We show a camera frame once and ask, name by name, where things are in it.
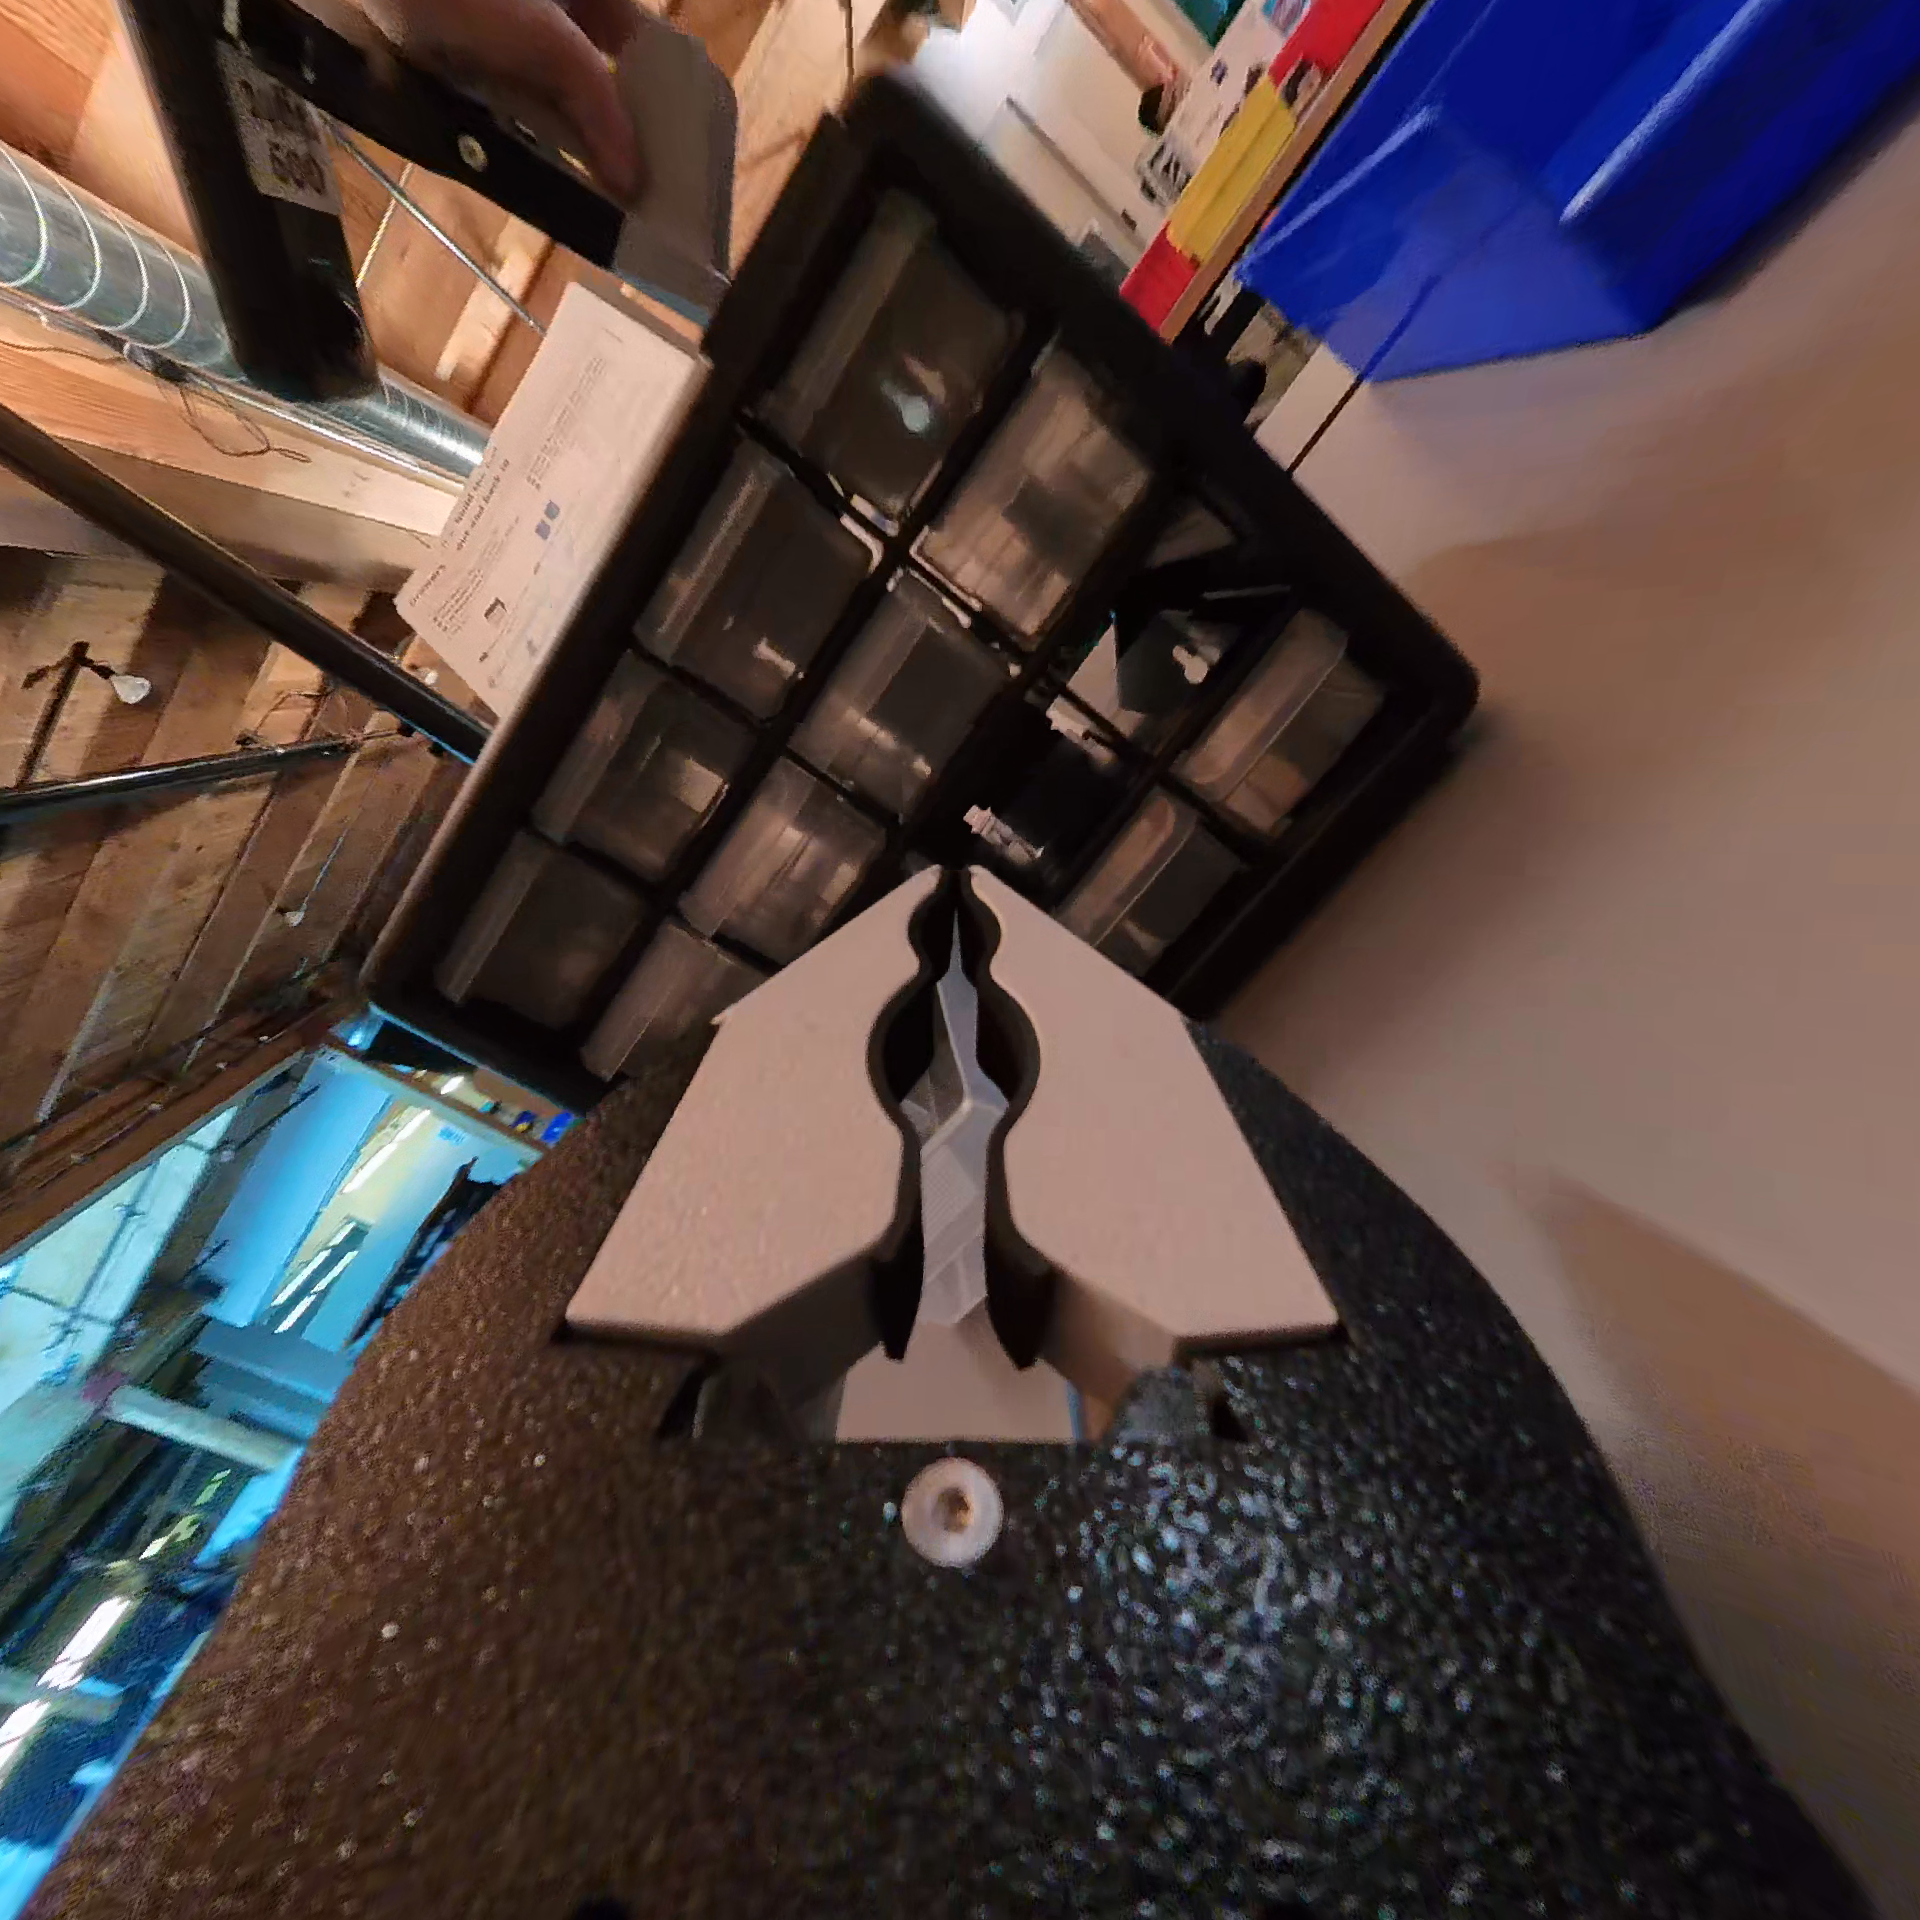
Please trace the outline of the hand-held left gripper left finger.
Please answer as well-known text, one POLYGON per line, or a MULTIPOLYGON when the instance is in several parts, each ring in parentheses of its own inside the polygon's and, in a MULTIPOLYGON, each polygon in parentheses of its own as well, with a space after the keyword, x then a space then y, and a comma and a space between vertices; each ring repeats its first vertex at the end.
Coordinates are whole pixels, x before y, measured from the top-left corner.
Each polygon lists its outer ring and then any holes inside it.
POLYGON ((729 1005, 563 1305, 563 1336, 695 1357, 807 1420, 918 1310, 918 1132, 956 879, 902 879, 729 1005))

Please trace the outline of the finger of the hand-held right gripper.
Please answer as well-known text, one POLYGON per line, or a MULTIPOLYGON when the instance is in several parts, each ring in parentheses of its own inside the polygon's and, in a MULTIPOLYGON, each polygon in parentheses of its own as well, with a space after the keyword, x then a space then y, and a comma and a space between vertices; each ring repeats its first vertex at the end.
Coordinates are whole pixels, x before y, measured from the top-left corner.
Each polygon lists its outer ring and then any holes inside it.
POLYGON ((725 295, 740 97, 700 36, 640 21, 613 64, 639 141, 639 195, 613 273, 645 295, 725 295))

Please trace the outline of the clear plastic drawer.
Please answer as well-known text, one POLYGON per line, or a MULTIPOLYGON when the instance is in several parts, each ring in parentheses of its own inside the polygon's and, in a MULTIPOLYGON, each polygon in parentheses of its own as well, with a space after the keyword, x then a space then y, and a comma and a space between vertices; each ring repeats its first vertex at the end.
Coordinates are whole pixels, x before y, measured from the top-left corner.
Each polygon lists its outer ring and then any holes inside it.
POLYGON ((916 1329, 986 1315, 1012 1369, 1036 1369, 1056 1275, 1012 1217, 1009 1141, 1039 1086, 1039 1032, 1002 982, 1004 929, 968 869, 910 857, 932 876, 916 919, 927 983, 887 1032, 898 1113, 918 1141, 925 1282, 916 1329))

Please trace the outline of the person's right hand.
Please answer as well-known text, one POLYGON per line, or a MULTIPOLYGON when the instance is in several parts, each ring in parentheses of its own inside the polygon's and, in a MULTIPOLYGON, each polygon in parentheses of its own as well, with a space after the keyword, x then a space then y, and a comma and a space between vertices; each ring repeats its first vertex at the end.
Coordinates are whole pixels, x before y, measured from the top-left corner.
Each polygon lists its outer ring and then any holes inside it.
POLYGON ((639 189, 639 139, 618 87, 618 57, 639 36, 632 0, 357 0, 352 11, 398 59, 460 93, 563 128, 599 185, 639 189))

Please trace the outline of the red yellow board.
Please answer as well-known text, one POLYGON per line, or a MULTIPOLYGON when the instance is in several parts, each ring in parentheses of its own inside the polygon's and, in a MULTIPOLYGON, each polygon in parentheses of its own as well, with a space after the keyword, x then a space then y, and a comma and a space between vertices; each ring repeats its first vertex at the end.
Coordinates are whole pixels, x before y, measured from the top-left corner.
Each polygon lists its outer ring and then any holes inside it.
POLYGON ((1123 298, 1165 342, 1198 325, 1238 260, 1426 11, 1417 0, 1227 6, 1210 57, 1173 87, 1141 185, 1165 208, 1123 298))

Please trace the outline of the white instruction sheet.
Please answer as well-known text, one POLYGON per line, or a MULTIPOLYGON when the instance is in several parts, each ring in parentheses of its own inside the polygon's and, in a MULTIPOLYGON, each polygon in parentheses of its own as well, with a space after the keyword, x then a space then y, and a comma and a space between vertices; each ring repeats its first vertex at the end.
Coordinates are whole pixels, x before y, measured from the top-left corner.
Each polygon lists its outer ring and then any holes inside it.
POLYGON ((711 376, 628 298, 560 295, 427 559, 407 628, 508 718, 581 613, 711 376))

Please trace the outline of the glass window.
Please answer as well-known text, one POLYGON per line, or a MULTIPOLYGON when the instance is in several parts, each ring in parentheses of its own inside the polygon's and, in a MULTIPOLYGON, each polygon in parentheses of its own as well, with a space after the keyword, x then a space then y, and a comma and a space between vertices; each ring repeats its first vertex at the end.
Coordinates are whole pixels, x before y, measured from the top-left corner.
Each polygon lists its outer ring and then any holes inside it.
POLYGON ((571 1126, 361 1018, 5 1225, 5 1911, 206 1645, 373 1336, 571 1126))

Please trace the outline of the blue plastic storage bin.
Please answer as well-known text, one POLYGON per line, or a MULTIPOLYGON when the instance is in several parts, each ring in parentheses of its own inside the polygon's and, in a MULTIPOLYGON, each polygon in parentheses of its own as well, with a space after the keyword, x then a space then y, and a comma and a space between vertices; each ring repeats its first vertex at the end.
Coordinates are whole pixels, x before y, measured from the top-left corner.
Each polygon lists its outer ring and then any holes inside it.
POLYGON ((1916 93, 1914 0, 1438 0, 1238 260, 1398 384, 1633 338, 1916 93))

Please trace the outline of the silver ventilation duct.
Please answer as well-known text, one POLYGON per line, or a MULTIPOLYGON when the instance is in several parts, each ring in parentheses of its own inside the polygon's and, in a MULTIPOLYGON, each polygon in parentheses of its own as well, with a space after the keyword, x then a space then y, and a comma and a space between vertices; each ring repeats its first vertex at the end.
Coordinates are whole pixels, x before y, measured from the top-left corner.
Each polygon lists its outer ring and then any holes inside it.
POLYGON ((463 481, 485 461, 485 425, 392 373, 378 373, 373 396, 270 396, 242 373, 192 255, 13 146, 0 151, 0 281, 9 301, 109 334, 202 384, 385 447, 413 467, 463 481))

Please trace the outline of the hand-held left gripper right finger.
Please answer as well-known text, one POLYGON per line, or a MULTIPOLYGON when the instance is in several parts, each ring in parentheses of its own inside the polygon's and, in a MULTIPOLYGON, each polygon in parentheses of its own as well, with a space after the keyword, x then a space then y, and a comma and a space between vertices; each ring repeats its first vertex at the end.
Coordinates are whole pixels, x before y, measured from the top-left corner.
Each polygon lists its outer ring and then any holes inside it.
POLYGON ((986 869, 962 876, 990 1136, 986 1310, 1119 1413, 1158 1370, 1339 1336, 1194 1025, 986 869))

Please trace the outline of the black metal pole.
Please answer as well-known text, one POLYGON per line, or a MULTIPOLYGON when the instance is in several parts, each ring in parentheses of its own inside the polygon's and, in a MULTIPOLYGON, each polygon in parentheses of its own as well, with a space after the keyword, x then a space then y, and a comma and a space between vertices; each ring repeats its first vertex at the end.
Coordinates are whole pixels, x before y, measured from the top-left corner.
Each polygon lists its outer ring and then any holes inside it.
POLYGON ((50 500, 85 515, 95 527, 130 545, 139 557, 179 573, 217 611, 255 620, 267 639, 283 641, 307 665, 331 673, 373 704, 396 712, 445 754, 460 764, 485 754, 490 725, 479 725, 463 704, 454 704, 373 641, 278 590, 273 578, 170 515, 162 504, 77 454, 13 406, 0 411, 0 462, 50 500))

